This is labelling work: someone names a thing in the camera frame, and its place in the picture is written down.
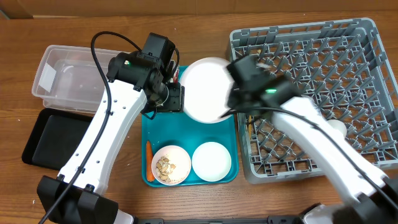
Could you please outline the large pink plate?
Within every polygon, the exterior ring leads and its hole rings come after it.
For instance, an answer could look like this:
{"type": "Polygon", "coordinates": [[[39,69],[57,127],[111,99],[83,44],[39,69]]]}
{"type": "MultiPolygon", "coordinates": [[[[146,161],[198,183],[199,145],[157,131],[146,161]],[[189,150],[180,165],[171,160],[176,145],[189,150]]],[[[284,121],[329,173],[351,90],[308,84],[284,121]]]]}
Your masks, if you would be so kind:
{"type": "Polygon", "coordinates": [[[226,67],[229,61],[207,57],[188,66],[180,78],[185,87],[184,112],[200,123],[219,123],[228,116],[227,101],[233,79],[226,67]]]}

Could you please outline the bowl with food scraps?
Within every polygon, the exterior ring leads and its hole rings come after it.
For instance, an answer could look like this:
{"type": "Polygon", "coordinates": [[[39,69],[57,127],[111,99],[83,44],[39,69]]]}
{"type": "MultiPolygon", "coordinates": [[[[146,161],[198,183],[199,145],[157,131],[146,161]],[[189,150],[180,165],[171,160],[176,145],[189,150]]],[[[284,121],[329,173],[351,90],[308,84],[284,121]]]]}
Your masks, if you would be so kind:
{"type": "Polygon", "coordinates": [[[152,158],[151,171],[162,185],[181,184],[190,174],[192,168],[188,152],[180,146],[165,146],[159,149],[152,158]]]}

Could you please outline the white cup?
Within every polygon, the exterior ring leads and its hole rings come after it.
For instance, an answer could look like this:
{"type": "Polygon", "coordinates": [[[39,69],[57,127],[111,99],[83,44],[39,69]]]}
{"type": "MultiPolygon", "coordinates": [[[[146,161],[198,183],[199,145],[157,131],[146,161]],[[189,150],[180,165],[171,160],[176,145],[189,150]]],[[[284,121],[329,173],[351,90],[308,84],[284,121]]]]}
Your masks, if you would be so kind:
{"type": "Polygon", "coordinates": [[[333,127],[334,129],[338,130],[342,137],[345,138],[347,135],[347,128],[345,124],[342,121],[339,121],[337,119],[330,119],[328,120],[328,124],[333,127]]]}

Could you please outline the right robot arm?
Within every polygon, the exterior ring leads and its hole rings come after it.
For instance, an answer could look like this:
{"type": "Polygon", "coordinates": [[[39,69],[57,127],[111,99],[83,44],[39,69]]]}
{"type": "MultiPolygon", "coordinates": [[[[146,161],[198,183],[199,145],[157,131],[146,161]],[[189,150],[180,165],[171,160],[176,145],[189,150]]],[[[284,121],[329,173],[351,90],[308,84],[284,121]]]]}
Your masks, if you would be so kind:
{"type": "Polygon", "coordinates": [[[231,62],[228,114],[270,119],[301,147],[340,195],[342,205],[308,208],[300,223],[397,223],[397,180],[361,156],[285,76],[271,78],[252,55],[231,62]]]}

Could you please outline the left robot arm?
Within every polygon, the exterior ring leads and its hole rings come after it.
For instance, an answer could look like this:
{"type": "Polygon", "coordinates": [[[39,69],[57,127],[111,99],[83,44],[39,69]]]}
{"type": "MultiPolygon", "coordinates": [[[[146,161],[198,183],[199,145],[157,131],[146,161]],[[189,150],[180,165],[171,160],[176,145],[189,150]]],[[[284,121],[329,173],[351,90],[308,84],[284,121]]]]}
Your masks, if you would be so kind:
{"type": "Polygon", "coordinates": [[[83,139],[56,178],[43,176],[37,194],[45,210],[40,222],[136,223],[104,196],[109,177],[130,127],[139,114],[154,119],[158,113],[183,111],[184,87],[171,83],[179,55],[167,37],[151,32],[143,48],[121,52],[104,72],[90,43],[93,61],[104,83],[101,103],[83,139]]]}

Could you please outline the grey dishwasher rack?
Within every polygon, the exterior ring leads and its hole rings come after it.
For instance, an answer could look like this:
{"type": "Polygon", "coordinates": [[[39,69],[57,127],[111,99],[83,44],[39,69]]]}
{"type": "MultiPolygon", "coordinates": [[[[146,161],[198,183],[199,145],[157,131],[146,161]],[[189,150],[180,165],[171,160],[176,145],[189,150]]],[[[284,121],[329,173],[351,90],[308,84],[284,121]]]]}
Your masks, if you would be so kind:
{"type": "MultiPolygon", "coordinates": [[[[397,82],[378,29],[368,18],[238,29],[231,60],[255,55],[271,74],[289,76],[326,119],[342,121],[346,140],[370,163],[397,168],[397,82]]],[[[315,177],[321,169],[264,119],[238,115],[239,143],[251,184],[315,177]]]]}

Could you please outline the red snack wrapper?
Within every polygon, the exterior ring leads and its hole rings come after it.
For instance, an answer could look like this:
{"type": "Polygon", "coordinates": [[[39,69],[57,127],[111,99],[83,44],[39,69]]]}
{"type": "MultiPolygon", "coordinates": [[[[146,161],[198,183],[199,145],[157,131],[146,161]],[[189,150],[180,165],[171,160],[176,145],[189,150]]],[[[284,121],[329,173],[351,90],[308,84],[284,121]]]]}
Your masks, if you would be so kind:
{"type": "Polygon", "coordinates": [[[173,75],[173,82],[174,83],[178,83],[179,70],[180,70],[179,68],[176,69],[176,71],[175,71],[175,73],[173,75]]]}

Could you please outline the teal serving tray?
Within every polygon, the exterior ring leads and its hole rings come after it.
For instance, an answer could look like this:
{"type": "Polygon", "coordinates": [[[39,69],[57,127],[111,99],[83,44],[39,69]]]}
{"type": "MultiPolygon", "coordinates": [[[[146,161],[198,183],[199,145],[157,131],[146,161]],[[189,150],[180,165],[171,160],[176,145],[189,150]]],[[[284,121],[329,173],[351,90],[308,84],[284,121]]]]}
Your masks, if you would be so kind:
{"type": "Polygon", "coordinates": [[[165,146],[180,146],[192,158],[195,149],[205,142],[218,142],[229,151],[232,166],[218,183],[231,182],[239,172],[236,125],[232,115],[213,124],[205,124],[182,113],[157,113],[142,118],[142,176],[146,178],[146,142],[150,141],[153,155],[165,146]]]}

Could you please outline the small white plate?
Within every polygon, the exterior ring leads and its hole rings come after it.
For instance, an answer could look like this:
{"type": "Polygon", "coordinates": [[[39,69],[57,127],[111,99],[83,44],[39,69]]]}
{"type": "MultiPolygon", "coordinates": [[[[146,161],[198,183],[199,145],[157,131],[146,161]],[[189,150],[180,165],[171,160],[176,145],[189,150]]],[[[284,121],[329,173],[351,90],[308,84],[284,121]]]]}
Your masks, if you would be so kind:
{"type": "Polygon", "coordinates": [[[227,176],[232,166],[229,151],[218,142],[205,142],[192,156],[192,168],[196,175],[207,182],[217,182],[227,176]]]}

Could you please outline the yellow chopstick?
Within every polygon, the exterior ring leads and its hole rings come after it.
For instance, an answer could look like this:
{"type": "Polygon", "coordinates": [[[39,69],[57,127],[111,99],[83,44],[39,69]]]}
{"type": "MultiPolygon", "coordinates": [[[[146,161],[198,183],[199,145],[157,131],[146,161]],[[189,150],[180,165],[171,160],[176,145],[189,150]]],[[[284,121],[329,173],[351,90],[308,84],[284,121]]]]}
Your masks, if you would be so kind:
{"type": "Polygon", "coordinates": [[[248,116],[248,138],[251,140],[252,136],[252,116],[248,116]]]}

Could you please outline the orange carrot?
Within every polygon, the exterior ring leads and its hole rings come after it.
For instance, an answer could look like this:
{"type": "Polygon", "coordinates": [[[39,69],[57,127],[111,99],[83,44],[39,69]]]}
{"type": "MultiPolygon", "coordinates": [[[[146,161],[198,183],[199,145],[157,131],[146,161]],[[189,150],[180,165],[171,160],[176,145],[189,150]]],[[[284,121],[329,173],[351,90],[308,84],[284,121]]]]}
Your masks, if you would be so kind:
{"type": "Polygon", "coordinates": [[[146,179],[148,182],[155,181],[155,177],[152,173],[152,160],[153,160],[152,146],[150,141],[147,141],[146,142],[146,179]]]}

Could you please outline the clear plastic bin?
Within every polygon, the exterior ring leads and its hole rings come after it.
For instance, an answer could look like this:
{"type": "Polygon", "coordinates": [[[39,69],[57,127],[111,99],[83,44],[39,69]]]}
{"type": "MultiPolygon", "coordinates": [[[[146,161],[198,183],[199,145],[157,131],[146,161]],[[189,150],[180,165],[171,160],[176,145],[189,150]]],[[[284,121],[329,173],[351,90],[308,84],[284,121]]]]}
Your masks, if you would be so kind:
{"type": "Polygon", "coordinates": [[[46,108],[96,113],[104,84],[89,47],[50,45],[39,63],[32,94],[46,108]]]}

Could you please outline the black plastic tray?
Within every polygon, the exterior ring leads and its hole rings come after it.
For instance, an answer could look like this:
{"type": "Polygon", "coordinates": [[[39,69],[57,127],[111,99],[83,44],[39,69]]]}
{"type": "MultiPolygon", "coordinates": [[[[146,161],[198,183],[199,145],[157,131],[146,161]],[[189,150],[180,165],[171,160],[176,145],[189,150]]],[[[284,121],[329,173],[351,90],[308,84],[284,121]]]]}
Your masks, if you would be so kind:
{"type": "Polygon", "coordinates": [[[83,139],[91,116],[43,109],[25,145],[21,159],[33,166],[60,170],[83,139]]]}

